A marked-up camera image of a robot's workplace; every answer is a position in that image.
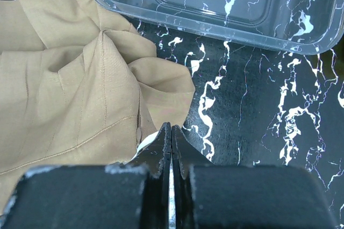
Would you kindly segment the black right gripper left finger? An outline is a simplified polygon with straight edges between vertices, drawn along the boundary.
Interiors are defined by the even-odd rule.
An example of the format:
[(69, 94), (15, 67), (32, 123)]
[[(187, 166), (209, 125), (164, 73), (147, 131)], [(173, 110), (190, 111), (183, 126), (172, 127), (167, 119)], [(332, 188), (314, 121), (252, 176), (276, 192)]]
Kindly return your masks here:
[(38, 166), (18, 181), (1, 228), (167, 228), (171, 125), (127, 164)]

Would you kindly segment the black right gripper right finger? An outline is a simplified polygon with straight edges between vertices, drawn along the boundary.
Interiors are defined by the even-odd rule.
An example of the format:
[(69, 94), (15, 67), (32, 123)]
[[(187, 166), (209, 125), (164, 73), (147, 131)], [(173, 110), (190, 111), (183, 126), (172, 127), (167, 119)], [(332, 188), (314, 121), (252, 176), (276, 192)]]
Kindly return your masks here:
[(219, 166), (171, 129), (177, 228), (335, 228), (317, 179), (300, 167)]

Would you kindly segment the tan brown garment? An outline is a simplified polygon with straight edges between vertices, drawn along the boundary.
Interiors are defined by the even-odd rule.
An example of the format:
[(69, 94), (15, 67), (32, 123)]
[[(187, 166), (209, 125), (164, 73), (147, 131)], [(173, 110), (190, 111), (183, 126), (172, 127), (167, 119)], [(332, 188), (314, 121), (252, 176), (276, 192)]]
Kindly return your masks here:
[(1, 1), (1, 207), (30, 168), (128, 162), (195, 86), (95, 0)]

